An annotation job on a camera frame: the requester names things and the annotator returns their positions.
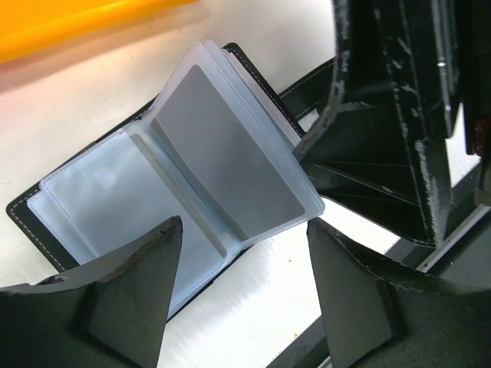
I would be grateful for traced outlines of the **black leather card holder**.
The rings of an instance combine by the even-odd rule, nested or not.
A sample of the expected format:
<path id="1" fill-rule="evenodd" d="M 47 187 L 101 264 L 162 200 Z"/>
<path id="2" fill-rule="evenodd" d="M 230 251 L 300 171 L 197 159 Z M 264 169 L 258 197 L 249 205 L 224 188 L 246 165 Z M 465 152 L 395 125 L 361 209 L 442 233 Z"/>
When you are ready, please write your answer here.
<path id="1" fill-rule="evenodd" d="M 59 271 L 93 261 L 178 216 L 178 313 L 249 247 L 325 205 L 294 148 L 317 103 L 277 94 L 236 43 L 194 46 L 160 93 L 24 191 L 8 217 Z"/>

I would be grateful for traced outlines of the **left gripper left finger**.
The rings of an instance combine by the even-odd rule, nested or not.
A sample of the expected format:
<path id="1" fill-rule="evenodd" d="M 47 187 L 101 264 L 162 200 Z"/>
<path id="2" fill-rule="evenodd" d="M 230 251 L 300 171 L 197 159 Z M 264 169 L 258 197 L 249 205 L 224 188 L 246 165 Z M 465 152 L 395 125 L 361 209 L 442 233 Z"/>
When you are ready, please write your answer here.
<path id="1" fill-rule="evenodd" d="M 1 290 L 3 367 L 155 367 L 183 243 L 173 216 L 38 284 Z"/>

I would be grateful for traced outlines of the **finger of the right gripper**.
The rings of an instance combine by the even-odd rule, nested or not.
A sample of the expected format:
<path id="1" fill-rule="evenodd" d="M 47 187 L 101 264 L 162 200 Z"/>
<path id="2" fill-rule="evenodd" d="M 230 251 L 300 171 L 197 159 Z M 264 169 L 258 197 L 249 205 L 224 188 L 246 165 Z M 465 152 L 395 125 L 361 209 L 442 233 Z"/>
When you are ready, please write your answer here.
<path id="1" fill-rule="evenodd" d="M 336 1 L 327 101 L 294 154 L 321 196 L 418 245 L 446 236 L 455 1 Z"/>

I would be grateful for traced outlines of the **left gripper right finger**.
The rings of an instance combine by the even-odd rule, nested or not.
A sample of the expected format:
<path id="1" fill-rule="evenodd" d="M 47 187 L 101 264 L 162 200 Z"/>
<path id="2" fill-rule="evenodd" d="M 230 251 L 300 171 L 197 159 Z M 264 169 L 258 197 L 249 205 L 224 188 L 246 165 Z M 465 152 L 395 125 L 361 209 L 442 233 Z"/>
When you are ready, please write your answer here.
<path id="1" fill-rule="evenodd" d="M 490 292 L 412 269 L 322 220 L 308 248 L 335 367 L 488 367 Z"/>

